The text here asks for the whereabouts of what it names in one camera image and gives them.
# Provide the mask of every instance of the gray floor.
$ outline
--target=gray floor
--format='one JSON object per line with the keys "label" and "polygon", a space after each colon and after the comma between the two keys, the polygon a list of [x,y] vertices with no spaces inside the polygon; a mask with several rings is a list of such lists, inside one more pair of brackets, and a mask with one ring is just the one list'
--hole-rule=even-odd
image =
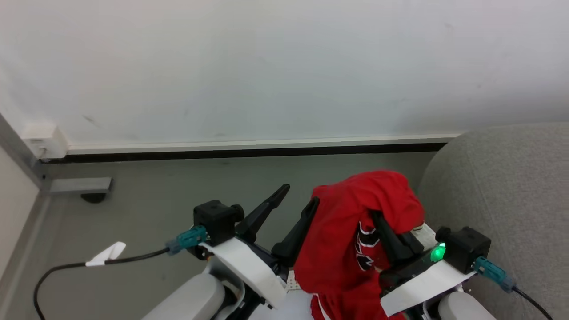
{"label": "gray floor", "polygon": [[[90,260],[123,241],[123,257],[155,251],[192,225],[194,206],[218,199],[246,212],[283,183],[291,191],[258,234],[270,249],[294,225],[313,187],[363,171],[398,171],[416,189],[434,153],[321,155],[181,161],[52,165],[56,178],[115,178],[110,197],[89,204],[78,196],[57,196],[23,271],[7,319],[37,319],[31,291],[48,267]],[[39,302],[48,320],[141,319],[204,263],[189,253],[131,264],[54,273]]]}

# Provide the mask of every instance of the metal bracket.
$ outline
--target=metal bracket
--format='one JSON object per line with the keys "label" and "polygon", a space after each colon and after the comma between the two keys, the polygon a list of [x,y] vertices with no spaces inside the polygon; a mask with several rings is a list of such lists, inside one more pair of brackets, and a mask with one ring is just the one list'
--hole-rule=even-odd
{"label": "metal bracket", "polygon": [[49,194],[107,194],[113,185],[113,178],[53,179]]}

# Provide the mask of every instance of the black baseboard strip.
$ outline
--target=black baseboard strip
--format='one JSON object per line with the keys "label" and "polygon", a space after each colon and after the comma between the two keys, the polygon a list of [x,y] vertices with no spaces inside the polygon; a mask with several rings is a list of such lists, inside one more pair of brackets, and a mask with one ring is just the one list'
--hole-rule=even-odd
{"label": "black baseboard strip", "polygon": [[73,154],[62,159],[45,159],[45,164],[123,162],[173,159],[211,159],[243,157],[282,157],[291,155],[325,155],[357,153],[403,153],[439,151],[446,143],[402,143],[398,145],[299,147],[249,150],[172,151],[145,153]]}

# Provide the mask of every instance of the green led light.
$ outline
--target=green led light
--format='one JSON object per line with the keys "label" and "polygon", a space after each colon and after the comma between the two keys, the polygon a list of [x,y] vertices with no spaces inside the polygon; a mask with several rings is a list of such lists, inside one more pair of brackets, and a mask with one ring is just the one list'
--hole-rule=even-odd
{"label": "green led light", "polygon": [[447,250],[444,246],[445,245],[443,242],[431,251],[431,261],[432,262],[437,262],[437,261],[440,261],[443,259],[444,252]]}

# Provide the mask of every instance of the white wall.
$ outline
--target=white wall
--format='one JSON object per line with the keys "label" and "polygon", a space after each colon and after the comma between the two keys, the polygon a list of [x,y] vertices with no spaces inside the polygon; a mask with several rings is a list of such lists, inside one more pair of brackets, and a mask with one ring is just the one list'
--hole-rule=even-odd
{"label": "white wall", "polygon": [[72,147],[569,120],[564,0],[4,0],[0,112]]}
{"label": "white wall", "polygon": [[0,278],[38,191],[38,187],[0,147]]}

